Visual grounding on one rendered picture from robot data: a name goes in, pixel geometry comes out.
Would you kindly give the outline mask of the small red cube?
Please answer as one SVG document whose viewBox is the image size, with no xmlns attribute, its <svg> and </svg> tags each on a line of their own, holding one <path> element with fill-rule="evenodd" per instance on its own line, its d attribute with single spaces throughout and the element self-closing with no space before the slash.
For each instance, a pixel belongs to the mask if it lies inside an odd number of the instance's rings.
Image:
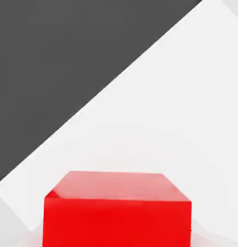
<svg viewBox="0 0 238 247">
<path fill-rule="evenodd" d="M 42 247 L 191 247 L 191 214 L 162 174 L 71 171 L 44 199 Z"/>
</svg>

